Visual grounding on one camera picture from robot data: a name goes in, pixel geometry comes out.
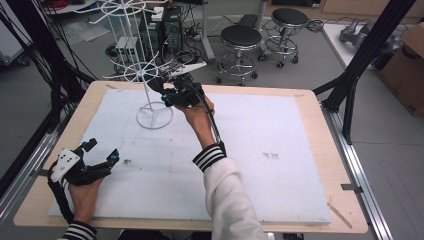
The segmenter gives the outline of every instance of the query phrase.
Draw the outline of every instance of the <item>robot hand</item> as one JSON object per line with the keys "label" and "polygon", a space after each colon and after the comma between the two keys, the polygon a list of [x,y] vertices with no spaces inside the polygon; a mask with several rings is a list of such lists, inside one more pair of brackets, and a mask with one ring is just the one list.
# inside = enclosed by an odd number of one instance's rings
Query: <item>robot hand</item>
{"label": "robot hand", "polygon": [[88,185],[99,178],[110,175],[111,169],[119,161],[117,149],[113,150],[104,163],[94,166],[86,166],[84,163],[84,151],[90,151],[96,144],[96,139],[92,138],[89,142],[83,142],[73,151],[62,149],[56,169],[51,175],[52,181],[57,182],[64,177],[69,183],[80,186]]}

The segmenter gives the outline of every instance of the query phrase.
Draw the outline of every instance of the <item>person's right hand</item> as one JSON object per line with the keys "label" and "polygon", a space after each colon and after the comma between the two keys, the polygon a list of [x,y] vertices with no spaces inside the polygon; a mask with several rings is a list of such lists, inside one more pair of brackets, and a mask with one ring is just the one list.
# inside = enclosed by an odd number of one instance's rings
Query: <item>person's right hand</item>
{"label": "person's right hand", "polygon": [[[206,103],[209,106],[209,109],[212,111],[212,114],[215,113],[213,102],[205,96]],[[186,116],[187,122],[193,128],[196,133],[197,138],[199,139],[200,145],[202,148],[206,148],[215,143],[211,131],[211,123],[209,121],[208,113],[206,112],[205,107],[202,103],[198,103],[196,106],[191,108],[174,105],[176,109],[181,110]]]}

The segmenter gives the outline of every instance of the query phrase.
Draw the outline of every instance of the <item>white foam board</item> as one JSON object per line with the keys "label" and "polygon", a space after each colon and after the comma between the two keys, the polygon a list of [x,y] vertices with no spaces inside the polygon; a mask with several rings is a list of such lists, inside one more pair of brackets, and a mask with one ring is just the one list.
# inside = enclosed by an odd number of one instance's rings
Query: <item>white foam board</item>
{"label": "white foam board", "polygon": [[[228,156],[240,167],[260,221],[325,224],[327,202],[296,101],[290,97],[208,94]],[[151,93],[152,101],[160,101]],[[117,148],[121,160],[103,182],[95,216],[208,220],[200,152],[184,115],[158,130],[138,125],[144,91],[108,90],[82,140],[98,144],[93,165]],[[60,215],[55,203],[51,215]]]}

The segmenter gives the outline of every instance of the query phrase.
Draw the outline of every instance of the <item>small marking on board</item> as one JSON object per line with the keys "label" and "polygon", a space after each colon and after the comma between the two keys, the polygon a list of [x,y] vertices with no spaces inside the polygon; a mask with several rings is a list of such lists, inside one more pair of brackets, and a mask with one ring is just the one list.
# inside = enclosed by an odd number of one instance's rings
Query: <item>small marking on board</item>
{"label": "small marking on board", "polygon": [[280,160],[280,157],[276,153],[262,153],[262,154],[264,155],[264,157],[268,159]]}
{"label": "small marking on board", "polygon": [[111,89],[116,89],[116,87],[110,85],[110,84],[106,84],[106,87],[111,88]]}

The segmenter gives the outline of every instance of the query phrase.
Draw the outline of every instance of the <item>hand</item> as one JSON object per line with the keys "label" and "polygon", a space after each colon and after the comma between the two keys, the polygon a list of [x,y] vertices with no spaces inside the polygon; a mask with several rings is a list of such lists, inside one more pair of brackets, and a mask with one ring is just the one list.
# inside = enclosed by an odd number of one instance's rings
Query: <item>hand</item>
{"label": "hand", "polygon": [[69,184],[72,202],[74,203],[74,220],[89,224],[96,210],[97,195],[103,178],[89,185],[75,186]]}
{"label": "hand", "polygon": [[[209,106],[209,109],[212,111],[212,114],[215,113],[213,102],[205,96],[206,103]],[[192,108],[183,107],[174,105],[176,109],[181,110],[186,116],[187,122],[193,128],[196,133],[197,138],[199,139],[200,145],[202,148],[206,148],[215,143],[211,131],[211,123],[209,121],[208,114],[203,104],[199,102],[196,106]]]}

